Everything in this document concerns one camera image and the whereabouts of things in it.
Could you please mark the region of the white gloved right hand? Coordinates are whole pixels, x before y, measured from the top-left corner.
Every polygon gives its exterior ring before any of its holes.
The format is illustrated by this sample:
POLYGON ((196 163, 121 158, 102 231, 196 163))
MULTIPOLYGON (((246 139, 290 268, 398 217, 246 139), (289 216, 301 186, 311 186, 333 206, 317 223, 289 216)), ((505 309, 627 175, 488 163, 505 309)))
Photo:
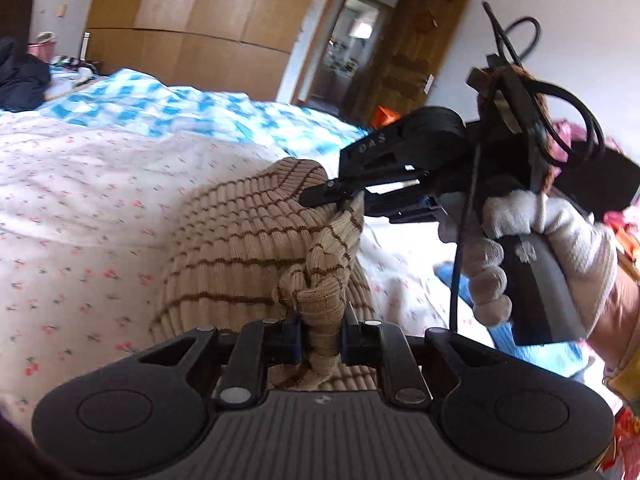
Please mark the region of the white gloved right hand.
POLYGON ((592 224, 573 205, 559 197, 514 191, 486 200, 483 236, 466 243, 462 274, 469 279, 474 316, 486 327, 504 324, 514 301, 506 294, 508 278, 500 268, 504 236, 538 233, 558 258, 580 325, 590 335, 603 312, 617 275, 613 233, 592 224))

